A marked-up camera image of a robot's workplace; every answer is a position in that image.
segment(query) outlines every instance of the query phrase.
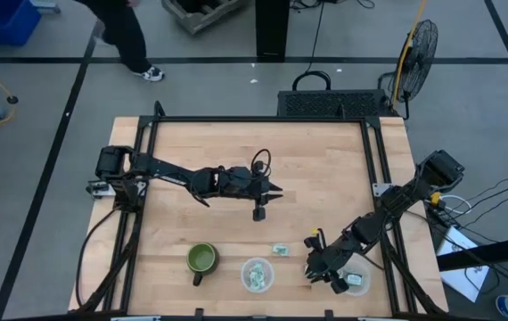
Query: wooden table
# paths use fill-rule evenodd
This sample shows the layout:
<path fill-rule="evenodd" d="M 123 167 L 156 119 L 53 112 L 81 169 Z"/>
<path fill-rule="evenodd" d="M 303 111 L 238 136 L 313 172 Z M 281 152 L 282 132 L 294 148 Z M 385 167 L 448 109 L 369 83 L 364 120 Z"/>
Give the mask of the wooden table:
<path fill-rule="evenodd" d="M 117 118 L 110 144 L 133 145 L 136 124 L 137 118 Z M 381 124 L 393 183 L 403 185 L 414 174 L 403 121 L 381 119 Z M 370 138 L 381 181 L 372 130 Z M 332 242 L 344 226 L 373 210 L 358 124 L 161 123 L 154 157 L 189 169 L 228 168 L 249 166 L 261 148 L 271 151 L 271 181 L 284 190 L 282 199 L 266 206 L 262 222 L 252 221 L 253 202 L 211 199 L 211 207 L 206 208 L 185 189 L 152 181 L 129 314 L 188 316 L 196 308 L 204 308 L 206 316 L 319 317 L 325 309 L 332 309 L 336 317 L 390 316 L 384 273 L 366 262 L 373 281 L 361 297 L 336 295 L 324 283 L 310 285 L 303 274 L 308 254 L 303 240 L 312 227 L 321 227 Z M 90 228 L 111 205 L 112 199 L 95 202 Z M 420 204 L 412 210 L 424 213 Z M 80 286 L 84 300 L 110 267 L 118 221 L 116 214 L 87 245 Z M 407 215 L 401 226 L 411 271 L 431 298 L 447 309 L 428 226 Z M 199 242 L 213 243 L 221 260 L 213 275 L 206 276 L 200 287 L 193 287 L 185 255 Z M 288 245 L 290 257 L 272 254 L 275 243 Z M 382 264 L 378 245 L 368 256 Z M 274 285 L 263 294 L 249 293 L 240 280 L 242 263 L 251 257 L 266 258 L 274 267 Z M 118 282 L 123 283 L 123 276 Z M 401 309 L 406 310 L 398 272 L 396 282 Z M 120 288 L 116 287 L 113 307 L 119 306 Z M 71 300 L 70 308 L 75 307 L 75 300 Z"/>

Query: white sneaker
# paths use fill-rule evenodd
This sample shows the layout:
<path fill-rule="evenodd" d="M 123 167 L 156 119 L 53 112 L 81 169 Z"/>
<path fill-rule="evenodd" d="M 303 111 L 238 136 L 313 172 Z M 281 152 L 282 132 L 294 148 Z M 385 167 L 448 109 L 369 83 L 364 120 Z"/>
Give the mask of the white sneaker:
<path fill-rule="evenodd" d="M 134 72 L 135 75 L 152 82 L 160 81 L 163 79 L 163 71 L 155 66 L 151 66 L 146 72 L 138 73 Z"/>

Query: person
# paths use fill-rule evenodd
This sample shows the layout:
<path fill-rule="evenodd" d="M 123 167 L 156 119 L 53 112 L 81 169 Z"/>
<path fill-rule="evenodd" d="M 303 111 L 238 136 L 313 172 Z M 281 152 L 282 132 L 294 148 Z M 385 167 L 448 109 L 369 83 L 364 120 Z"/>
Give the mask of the person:
<path fill-rule="evenodd" d="M 103 22 L 101 39 L 118 48 L 121 62 L 134 74 L 149 81 L 163 79 L 163 71 L 147 60 L 141 26 L 133 8 L 140 0 L 76 0 L 87 6 Z"/>

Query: concrete floor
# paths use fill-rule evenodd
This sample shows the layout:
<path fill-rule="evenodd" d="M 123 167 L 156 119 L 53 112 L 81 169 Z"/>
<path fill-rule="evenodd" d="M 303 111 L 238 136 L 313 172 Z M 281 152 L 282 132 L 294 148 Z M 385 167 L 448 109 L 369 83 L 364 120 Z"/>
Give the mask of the concrete floor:
<path fill-rule="evenodd" d="M 25 46 L 0 47 L 0 55 L 81 57 L 95 18 L 80 4 L 58 3 L 61 15 L 43 17 Z M 326 5 L 316 55 L 397 57 L 420 0 L 376 3 L 374 10 L 353 0 Z M 493 0 L 493 4 L 508 32 L 508 0 Z M 152 58 L 255 56 L 253 7 L 196 37 L 177 26 L 158 1 L 143 1 L 136 11 Z M 288 56 L 311 54 L 318 14 L 319 10 L 291 13 Z M 437 57 L 508 58 L 483 0 L 431 0 L 423 18 L 438 25 Z M 94 57 L 115 56 L 112 47 L 94 50 Z M 78 67 L 0 64 L 0 79 L 20 98 L 13 121 L 0 127 L 0 285 Z M 306 67 L 305 63 L 163 64 L 161 68 L 168 75 L 165 81 L 147 84 L 131 77 L 122 65 L 90 64 L 4 317 L 66 311 L 93 205 L 84 187 L 87 179 L 93 178 L 97 154 L 108 142 L 115 117 L 149 114 L 157 99 L 169 115 L 273 115 L 277 92 L 288 90 Z M 393 69 L 394 64 L 324 63 L 313 67 L 328 72 L 335 89 L 372 88 L 379 74 Z M 300 89 L 322 86 L 318 80 L 307 79 Z M 435 149 L 446 149 L 466 167 L 456 194 L 472 197 L 508 177 L 508 63 L 434 65 L 411 109 L 407 126 L 414 158 L 420 161 Z M 475 219 L 500 200 L 483 204 L 461 222 Z M 471 227 L 496 240 L 508 239 L 508 202 Z M 486 242 L 469 232 L 467 235 Z M 489 275 L 484 287 L 494 281 Z M 498 293 L 508 293 L 507 281 L 481 295 L 475 304 L 447 289 L 454 314 L 493 319 L 502 319 L 494 308 Z"/>

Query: ceramic mug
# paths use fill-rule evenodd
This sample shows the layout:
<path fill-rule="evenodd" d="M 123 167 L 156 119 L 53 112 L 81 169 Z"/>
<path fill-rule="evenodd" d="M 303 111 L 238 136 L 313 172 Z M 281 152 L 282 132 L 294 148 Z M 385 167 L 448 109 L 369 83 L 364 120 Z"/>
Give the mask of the ceramic mug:
<path fill-rule="evenodd" d="M 196 243 L 186 254 L 186 265 L 194 273 L 193 285 L 199 286 L 202 278 L 218 266 L 218 251 L 210 243 Z"/>

